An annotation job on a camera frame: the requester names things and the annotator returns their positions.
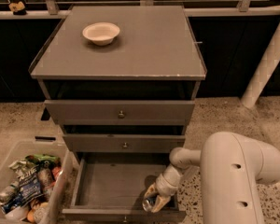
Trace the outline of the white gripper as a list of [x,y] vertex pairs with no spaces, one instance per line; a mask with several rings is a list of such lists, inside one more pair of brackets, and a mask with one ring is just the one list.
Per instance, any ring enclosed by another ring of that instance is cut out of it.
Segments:
[[156,198],[152,213],[159,212],[170,202],[171,196],[174,196],[178,190],[181,177],[182,174],[176,168],[167,168],[157,177],[156,184],[153,183],[147,188],[144,198]]

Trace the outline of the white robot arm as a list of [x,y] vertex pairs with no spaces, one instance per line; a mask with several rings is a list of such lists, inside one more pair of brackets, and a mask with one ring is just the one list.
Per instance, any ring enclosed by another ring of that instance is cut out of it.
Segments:
[[147,189],[142,205],[157,213],[177,193],[191,166],[200,168],[203,224],[264,224],[258,184],[280,181],[280,151],[238,133],[209,136],[200,150],[176,147],[170,164]]

